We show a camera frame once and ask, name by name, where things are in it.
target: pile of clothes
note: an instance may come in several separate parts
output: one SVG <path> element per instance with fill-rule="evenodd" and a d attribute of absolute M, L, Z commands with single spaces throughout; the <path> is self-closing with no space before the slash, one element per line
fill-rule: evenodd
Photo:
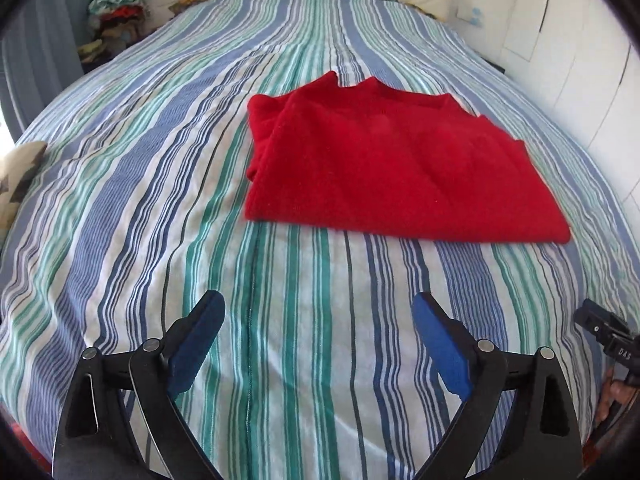
<path fill-rule="evenodd" d="M 88 14 L 94 40 L 78 48 L 85 73 L 144 37 L 145 0 L 91 0 Z"/>

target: beige and brown pillow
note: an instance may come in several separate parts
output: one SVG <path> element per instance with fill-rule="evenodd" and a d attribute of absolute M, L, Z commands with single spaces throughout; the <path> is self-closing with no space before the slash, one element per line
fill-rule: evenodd
<path fill-rule="evenodd" d="M 47 143 L 38 140 L 16 146 L 0 158 L 0 251 L 46 149 Z"/>

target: mattress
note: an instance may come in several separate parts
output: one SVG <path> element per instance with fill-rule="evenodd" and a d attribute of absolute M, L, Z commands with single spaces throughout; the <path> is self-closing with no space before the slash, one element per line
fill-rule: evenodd
<path fill-rule="evenodd" d="M 523 139 L 572 241 L 451 244 L 247 222 L 248 98 L 329 70 L 342 85 L 372 75 L 451 92 Z M 0 396 L 49 457 L 82 349 L 134 349 L 209 288 L 226 320 L 177 404 L 230 479 L 411 478 L 459 405 L 414 329 L 421 290 L 502 349 L 551 346 L 583 436 L 603 362 L 572 313 L 590 297 L 640 317 L 638 248 L 591 159 L 456 33 L 393 0 L 201 3 L 64 91 L 20 141 L 35 139 L 49 143 L 46 160 L 0 267 Z M 125 402 L 156 466 L 134 396 Z"/>

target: red cloth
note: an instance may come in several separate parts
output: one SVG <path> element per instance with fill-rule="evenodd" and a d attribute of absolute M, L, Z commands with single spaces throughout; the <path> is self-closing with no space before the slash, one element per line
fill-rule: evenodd
<path fill-rule="evenodd" d="M 559 242 L 569 225 L 514 140 L 450 94 L 340 88 L 329 72 L 248 104 L 249 220 L 460 242 Z"/>

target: blue gripper pad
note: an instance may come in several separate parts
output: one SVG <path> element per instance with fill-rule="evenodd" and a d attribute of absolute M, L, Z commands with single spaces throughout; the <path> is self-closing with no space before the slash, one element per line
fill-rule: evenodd
<path fill-rule="evenodd" d="M 461 323 L 449 319 L 428 293 L 418 294 L 414 298 L 412 314 L 420 339 L 427 347 L 433 359 L 433 365 L 442 377 L 447 390 L 465 402 L 473 387 L 469 376 L 470 363 L 465 353 L 456 345 L 454 341 L 456 334 L 452 333 L 451 328 L 456 323 L 459 325 L 457 332 L 460 332 L 460 329 L 466 332 L 466 329 Z M 475 340 L 471 334 L 468 334 L 468 338 L 462 337 L 462 342 L 475 343 Z"/>
<path fill-rule="evenodd" d="M 225 320 L 225 298 L 216 290 L 208 290 L 191 311 L 190 316 L 192 315 L 198 316 L 196 322 L 168 362 L 167 394 L 174 400 L 178 394 L 191 388 L 209 348 L 218 335 Z"/>

